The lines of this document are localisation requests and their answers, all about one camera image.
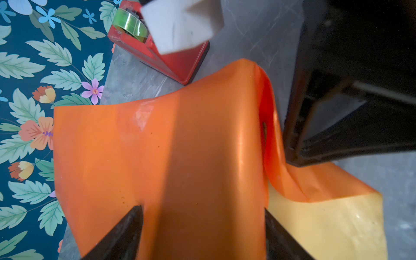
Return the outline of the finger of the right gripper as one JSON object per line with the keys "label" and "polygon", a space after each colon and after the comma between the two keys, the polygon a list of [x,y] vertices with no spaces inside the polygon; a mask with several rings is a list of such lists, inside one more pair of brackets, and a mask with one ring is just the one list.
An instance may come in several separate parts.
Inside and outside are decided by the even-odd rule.
{"label": "finger of the right gripper", "polygon": [[287,162],[415,150],[415,1],[304,1],[303,12]]}

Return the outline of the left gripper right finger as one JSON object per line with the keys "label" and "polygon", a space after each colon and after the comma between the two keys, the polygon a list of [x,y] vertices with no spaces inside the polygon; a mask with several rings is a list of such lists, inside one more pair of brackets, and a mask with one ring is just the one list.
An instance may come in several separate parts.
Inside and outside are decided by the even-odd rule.
{"label": "left gripper right finger", "polygon": [[266,258],[268,260],[313,260],[314,258],[267,210],[265,213]]}

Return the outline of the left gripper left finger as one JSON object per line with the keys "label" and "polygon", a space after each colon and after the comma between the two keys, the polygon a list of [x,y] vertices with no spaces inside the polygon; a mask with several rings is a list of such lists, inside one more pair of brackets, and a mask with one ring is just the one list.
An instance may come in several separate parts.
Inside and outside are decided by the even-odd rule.
{"label": "left gripper left finger", "polygon": [[143,224],[143,206],[134,206],[82,260],[135,260]]}

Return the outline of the clear tape strip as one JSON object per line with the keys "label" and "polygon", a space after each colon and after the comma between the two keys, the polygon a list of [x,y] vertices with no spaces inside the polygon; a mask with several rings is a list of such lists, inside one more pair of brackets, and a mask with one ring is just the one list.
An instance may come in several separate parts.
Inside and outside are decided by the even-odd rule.
{"label": "clear tape strip", "polygon": [[143,101],[135,111],[134,122],[143,132],[155,106],[155,99]]}

